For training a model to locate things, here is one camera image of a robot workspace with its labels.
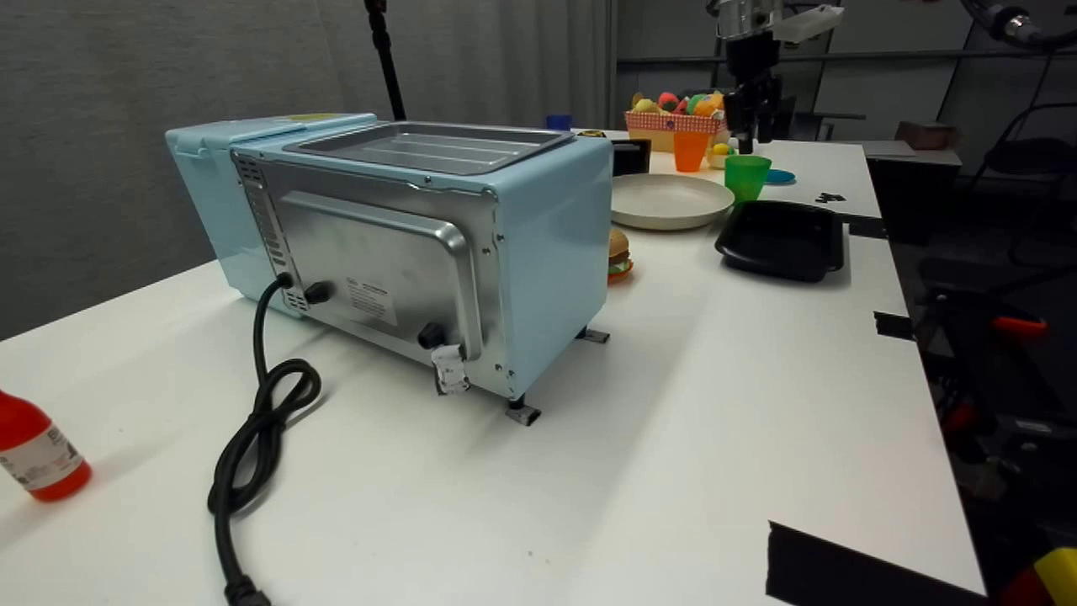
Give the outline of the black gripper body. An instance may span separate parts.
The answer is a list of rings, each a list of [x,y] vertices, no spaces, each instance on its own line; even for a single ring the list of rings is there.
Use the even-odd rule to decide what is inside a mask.
[[[755,35],[726,45],[726,67],[734,75],[734,90],[726,96],[726,111],[734,117],[763,117],[781,102],[777,39],[772,35]]]

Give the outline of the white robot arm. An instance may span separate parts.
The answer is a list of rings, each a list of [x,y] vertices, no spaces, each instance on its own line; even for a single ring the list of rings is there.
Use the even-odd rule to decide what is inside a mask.
[[[959,4],[975,26],[1008,46],[1050,54],[1077,45],[1077,30],[1044,30],[1015,0]],[[830,35],[844,6],[841,0],[809,0],[805,9],[793,9],[792,0],[708,0],[708,13],[718,25],[718,45],[734,79],[726,126],[736,153],[750,154],[773,131],[781,46]]]

